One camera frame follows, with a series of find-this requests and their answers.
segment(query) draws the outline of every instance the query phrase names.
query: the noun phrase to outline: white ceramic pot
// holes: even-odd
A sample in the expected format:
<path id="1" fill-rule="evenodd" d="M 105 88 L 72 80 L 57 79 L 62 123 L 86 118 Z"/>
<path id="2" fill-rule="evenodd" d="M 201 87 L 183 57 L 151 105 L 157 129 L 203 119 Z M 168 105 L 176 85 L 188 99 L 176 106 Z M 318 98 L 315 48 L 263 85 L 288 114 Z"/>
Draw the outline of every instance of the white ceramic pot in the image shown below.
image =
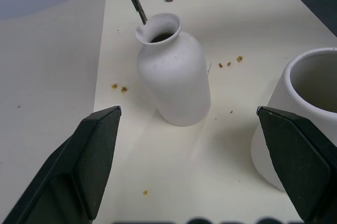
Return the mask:
<path id="1" fill-rule="evenodd" d="M 337 146 L 337 48 L 319 48 L 293 59 L 268 103 L 305 117 Z M 261 125 L 252 139 L 251 156 L 258 172 L 284 191 L 265 143 Z"/>
<path id="2" fill-rule="evenodd" d="M 180 19 L 173 14 L 154 15 L 139 26 L 136 37 L 143 47 L 137 67 L 164 119 L 186 126 L 207 115 L 211 95 L 201 45 L 181 29 Z"/>

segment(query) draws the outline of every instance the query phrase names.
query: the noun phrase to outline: white table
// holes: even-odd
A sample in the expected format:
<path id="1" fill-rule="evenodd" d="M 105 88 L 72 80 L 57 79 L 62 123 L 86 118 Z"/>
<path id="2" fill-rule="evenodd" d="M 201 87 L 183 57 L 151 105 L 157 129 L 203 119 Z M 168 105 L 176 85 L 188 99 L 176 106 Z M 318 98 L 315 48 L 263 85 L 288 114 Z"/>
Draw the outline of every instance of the white table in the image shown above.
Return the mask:
<path id="1" fill-rule="evenodd" d="M 140 18 L 129 0 L 106 0 L 94 109 L 120 105 L 122 117 L 94 223 L 186 223 L 196 216 L 213 223 L 255 223 L 265 216 L 299 220 L 287 195 L 266 183 L 252 164 L 256 108 L 267 104 L 292 58 L 337 46 L 336 37 L 300 0 L 140 1 L 148 17 L 177 14 L 183 30 L 200 41 L 208 66 L 212 63 L 212 105 L 196 125 L 165 122 L 137 76 L 141 45 L 134 31 Z M 114 83 L 128 91 L 112 90 Z"/>

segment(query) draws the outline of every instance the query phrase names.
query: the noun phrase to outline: gray wall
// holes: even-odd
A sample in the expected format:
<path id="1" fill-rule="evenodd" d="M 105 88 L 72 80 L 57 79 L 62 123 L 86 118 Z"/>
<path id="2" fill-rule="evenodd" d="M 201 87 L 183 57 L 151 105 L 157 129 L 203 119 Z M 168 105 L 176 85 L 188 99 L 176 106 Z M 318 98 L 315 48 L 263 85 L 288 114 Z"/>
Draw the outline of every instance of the gray wall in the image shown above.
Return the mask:
<path id="1" fill-rule="evenodd" d="M 93 111 L 105 0 L 67 1 L 0 0 L 0 222 Z"/>

